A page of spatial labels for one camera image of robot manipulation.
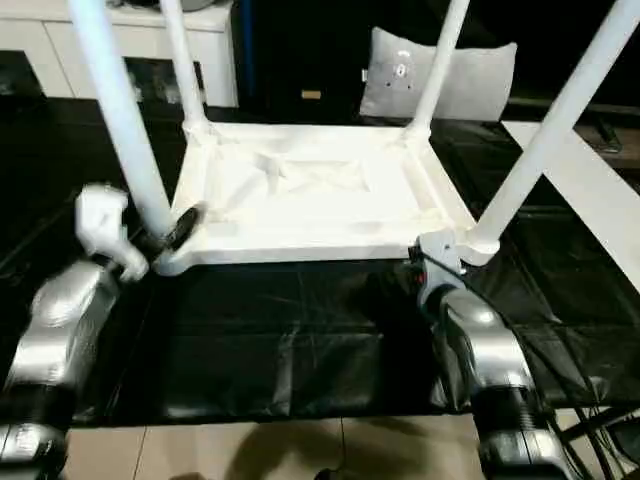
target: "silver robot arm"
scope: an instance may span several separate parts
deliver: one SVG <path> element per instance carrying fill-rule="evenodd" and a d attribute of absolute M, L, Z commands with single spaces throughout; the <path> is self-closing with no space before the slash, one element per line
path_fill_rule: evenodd
<path fill-rule="evenodd" d="M 140 230 L 130 241 L 122 226 L 126 205 L 123 192 L 98 185 L 76 200 L 76 235 L 88 256 L 47 280 L 33 299 L 0 394 L 0 479 L 58 478 L 76 401 L 120 292 L 145 275 L 148 261 L 179 248 L 200 217 L 190 209 L 165 238 Z"/>
<path fill-rule="evenodd" d="M 47 478 L 45 472 L 64 466 L 76 399 L 119 291 L 106 267 L 82 260 L 36 294 L 0 400 L 2 471 L 27 469 L 34 476 L 25 478 Z"/>
<path fill-rule="evenodd" d="M 456 410 L 471 406 L 485 476 L 573 478 L 513 332 L 458 276 L 429 260 L 424 242 L 419 240 L 411 256 L 426 274 L 419 306 L 435 318 L 434 347 L 445 396 Z M 457 259 L 445 261 L 456 270 Z"/>

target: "table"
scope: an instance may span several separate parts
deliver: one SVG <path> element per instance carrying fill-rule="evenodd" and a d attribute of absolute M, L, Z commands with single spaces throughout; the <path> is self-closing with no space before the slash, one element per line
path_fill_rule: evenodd
<path fill-rule="evenodd" d="M 35 288 L 79 252 L 68 200 L 87 182 L 124 184 L 94 102 L 3 112 L 6 373 Z M 172 193 L 184 149 L 180 113 L 154 106 L 143 113 Z M 234 110 L 209 115 L 256 120 Z M 473 122 L 435 123 L 433 146 L 475 214 L 520 151 L 501 125 Z M 470 278 L 549 356 L 581 405 L 640 405 L 640 297 L 549 183 L 536 186 L 500 253 Z M 407 285 L 406 266 L 391 260 L 149 276 L 122 298 L 103 332 L 76 425 L 447 412 L 433 392 L 429 330 Z M 544 366 L 534 360 L 532 369 L 546 400 L 567 406 Z"/>

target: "gray pillow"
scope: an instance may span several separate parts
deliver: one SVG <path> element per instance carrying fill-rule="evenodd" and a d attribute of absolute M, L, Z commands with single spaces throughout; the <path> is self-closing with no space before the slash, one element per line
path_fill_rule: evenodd
<path fill-rule="evenodd" d="M 371 60 L 360 114 L 410 118 L 415 114 L 435 57 L 425 47 L 381 28 L 371 34 Z M 435 111 L 436 118 L 495 121 L 509 98 L 515 43 L 456 50 Z"/>

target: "white shelf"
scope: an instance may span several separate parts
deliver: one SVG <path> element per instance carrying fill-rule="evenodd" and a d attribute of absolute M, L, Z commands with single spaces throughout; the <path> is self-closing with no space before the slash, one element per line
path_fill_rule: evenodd
<path fill-rule="evenodd" d="M 198 12 L 185 13 L 187 30 L 225 32 L 228 29 L 232 2 L 226 0 Z M 110 10 L 113 25 L 162 27 L 164 18 L 159 11 L 124 6 Z M 0 19 L 36 20 L 41 22 L 70 22 L 67 0 L 2 0 Z"/>

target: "beige floor tile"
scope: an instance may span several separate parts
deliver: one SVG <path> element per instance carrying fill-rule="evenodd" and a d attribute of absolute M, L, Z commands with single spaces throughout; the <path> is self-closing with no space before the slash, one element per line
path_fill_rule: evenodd
<path fill-rule="evenodd" d="M 560 428 L 562 428 L 563 430 L 578 423 L 578 416 L 575 414 L 573 410 L 569 410 L 569 409 L 558 410 L 556 414 L 558 419 L 558 425 L 560 425 Z M 594 479 L 595 480 L 604 479 L 604 474 L 602 473 L 602 469 L 600 468 L 600 464 L 598 463 L 598 459 L 596 458 L 596 455 L 593 451 L 593 447 L 591 447 L 591 443 L 589 442 L 589 439 L 586 436 L 583 436 L 578 438 L 577 440 L 574 440 L 573 442 L 571 442 L 571 444 L 573 445 L 573 448 L 576 449 L 576 453 L 580 456 L 584 464 L 587 466 L 587 468 L 593 475 Z M 617 466 L 613 457 L 609 454 L 609 452 L 606 451 L 606 449 L 604 453 L 607 459 L 609 460 L 609 464 L 611 465 L 611 470 L 613 471 L 613 474 L 616 476 L 616 478 L 622 477 L 622 472 L 620 471 L 620 468 Z M 625 471 L 625 473 L 630 473 L 636 468 L 630 462 L 625 462 L 624 459 L 619 458 L 619 461 L 620 461 L 620 466 Z"/>
<path fill-rule="evenodd" d="M 150 427 L 136 480 L 313 480 L 341 448 L 339 420 Z"/>
<path fill-rule="evenodd" d="M 468 415 L 349 419 L 344 425 L 349 479 L 484 479 Z"/>
<path fill-rule="evenodd" d="M 143 428 L 99 428 L 69 433 L 66 480 L 131 480 Z"/>

